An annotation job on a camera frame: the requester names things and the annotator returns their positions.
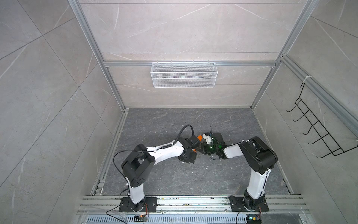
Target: wall tile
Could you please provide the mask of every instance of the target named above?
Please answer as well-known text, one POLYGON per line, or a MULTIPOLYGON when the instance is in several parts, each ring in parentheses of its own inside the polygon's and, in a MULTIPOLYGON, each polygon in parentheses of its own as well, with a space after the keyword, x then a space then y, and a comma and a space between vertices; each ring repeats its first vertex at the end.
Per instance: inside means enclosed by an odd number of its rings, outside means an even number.
POLYGON ((289 55, 358 115, 358 38, 310 18, 289 55))
MULTIPOLYGON (((110 67, 117 85, 153 85, 150 68, 146 66, 110 67)), ((215 85, 262 84, 270 67, 262 66, 218 66, 215 85)))
POLYGON ((78 89, 0 187, 1 223, 46 223, 99 119, 78 89))
POLYGON ((127 107, 249 107, 260 86, 154 88, 153 85, 117 85, 117 88, 127 107))
MULTIPOLYGON (((151 3, 151 4, 200 4, 200 3, 267 3, 266 0, 80 0, 81 3, 151 3)), ((306 0, 270 0, 270 3, 305 3, 306 0)))
POLYGON ((121 108, 119 107, 115 96, 112 95, 101 116, 101 119, 112 134, 114 134, 114 130, 116 129, 119 118, 121 117, 121 113, 121 108))
POLYGON ((19 0, 42 34, 74 18, 67 0, 19 0))
POLYGON ((41 36, 16 0, 0 2, 0 58, 41 36))
POLYGON ((0 60, 0 184, 77 88, 43 37, 0 60))
MULTIPOLYGON (((352 216, 352 214, 356 213, 355 206, 358 204, 358 192, 356 191, 358 164, 355 162, 358 159, 358 149, 353 149, 338 156, 330 155, 321 159, 316 157, 329 153, 328 148, 323 141, 309 145, 308 142, 314 142, 319 139, 319 136, 314 130, 311 130, 308 135, 302 134, 306 133, 310 128, 307 119, 302 118, 297 122, 293 122, 293 119, 298 119, 302 115, 299 109, 294 109, 292 112, 286 111, 293 108, 294 101, 301 91, 301 83, 287 67, 282 67, 275 75, 266 92, 291 128, 295 138, 300 143, 310 163, 347 222, 354 223, 356 217, 352 216)), ((343 149, 347 150, 356 146, 357 137, 307 87, 303 89, 301 98, 343 149)), ((309 118, 312 122, 317 121, 313 116, 309 118)), ((321 136, 326 134, 326 131, 320 125, 315 125, 315 128, 319 130, 321 136)), ((326 137, 325 141, 330 148, 339 148, 332 138, 326 137)))
POLYGON ((64 189, 47 223, 74 223, 73 217, 83 196, 89 195, 96 180, 96 173, 108 150, 112 134, 100 119, 86 147, 71 172, 64 189))
POLYGON ((274 53, 102 53, 105 60, 276 60, 274 53))
POLYGON ((358 37, 358 2, 355 0, 321 0, 312 16, 358 37))
POLYGON ((254 112, 279 158, 294 193, 303 195, 316 223, 347 223, 292 131, 266 93, 254 112))
POLYGON ((81 85, 97 61, 77 19, 72 19, 44 37, 77 85, 81 85))
POLYGON ((98 64, 88 75, 80 88, 97 113, 101 116, 112 95, 112 90, 98 64))
POLYGON ((107 53, 279 52, 303 6, 82 4, 107 53))

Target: white wire basket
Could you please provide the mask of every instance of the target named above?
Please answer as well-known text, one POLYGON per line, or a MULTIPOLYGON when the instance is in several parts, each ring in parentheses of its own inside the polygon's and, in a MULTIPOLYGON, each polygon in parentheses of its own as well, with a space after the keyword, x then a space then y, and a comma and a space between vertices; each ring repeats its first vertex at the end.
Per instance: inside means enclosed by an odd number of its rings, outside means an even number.
POLYGON ((214 62, 158 62, 150 70, 155 88, 214 87, 214 62))

